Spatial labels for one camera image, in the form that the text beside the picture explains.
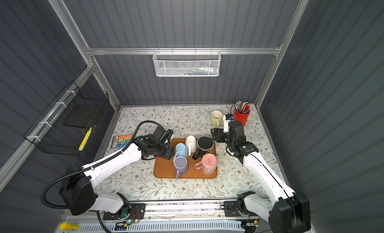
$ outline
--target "leaf pattern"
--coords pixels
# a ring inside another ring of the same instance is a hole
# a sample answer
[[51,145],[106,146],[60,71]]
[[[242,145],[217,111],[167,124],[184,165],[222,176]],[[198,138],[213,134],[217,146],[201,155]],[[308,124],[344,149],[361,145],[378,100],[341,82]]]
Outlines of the leaf pattern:
[[[143,120],[155,120],[165,129],[172,129],[175,138],[186,138],[189,135],[196,138],[202,135],[210,136],[212,128],[210,113],[213,110],[220,110],[226,114],[230,107],[231,105],[125,107],[122,109],[113,136],[132,134],[136,126]],[[247,140],[257,146],[265,161],[282,178],[257,111],[254,106],[250,107],[251,113],[244,127]],[[137,132],[137,136],[152,133],[155,129],[156,125],[143,124]],[[108,180],[100,183],[98,189],[120,192],[128,200],[235,197],[248,190],[265,196],[265,191],[253,174],[236,158],[225,152],[225,145],[224,143],[216,144],[218,175],[215,179],[155,178],[153,176],[155,160],[140,160],[113,173]],[[105,155],[109,155],[115,150],[108,148]]]

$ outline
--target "white metal basket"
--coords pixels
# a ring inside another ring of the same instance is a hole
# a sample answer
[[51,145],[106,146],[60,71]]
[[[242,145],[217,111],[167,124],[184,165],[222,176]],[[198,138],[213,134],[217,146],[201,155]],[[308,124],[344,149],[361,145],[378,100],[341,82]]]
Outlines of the white metal basket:
[[153,53],[156,76],[216,77],[221,54],[159,54]]

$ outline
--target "green mug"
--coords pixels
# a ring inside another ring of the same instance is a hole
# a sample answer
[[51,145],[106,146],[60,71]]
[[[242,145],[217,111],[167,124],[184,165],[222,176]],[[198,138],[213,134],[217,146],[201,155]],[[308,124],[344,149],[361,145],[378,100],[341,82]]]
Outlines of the green mug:
[[212,111],[211,113],[211,124],[214,127],[220,126],[220,123],[223,119],[223,113],[218,110]]

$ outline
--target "purple mug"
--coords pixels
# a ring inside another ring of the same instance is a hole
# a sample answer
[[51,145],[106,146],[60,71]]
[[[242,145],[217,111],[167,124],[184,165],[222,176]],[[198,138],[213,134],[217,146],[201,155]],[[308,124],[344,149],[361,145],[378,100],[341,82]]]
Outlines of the purple mug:
[[179,179],[180,176],[185,175],[188,172],[187,159],[182,156],[176,157],[173,162],[173,168],[176,172],[176,179]]

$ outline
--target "pink mug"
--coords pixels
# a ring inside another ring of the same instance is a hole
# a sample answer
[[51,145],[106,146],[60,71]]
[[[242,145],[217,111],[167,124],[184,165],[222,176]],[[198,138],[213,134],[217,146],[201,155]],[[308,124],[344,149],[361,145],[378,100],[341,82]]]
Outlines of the pink mug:
[[215,173],[217,159],[214,154],[205,154],[199,163],[195,164],[195,169],[201,169],[204,174],[211,175]]

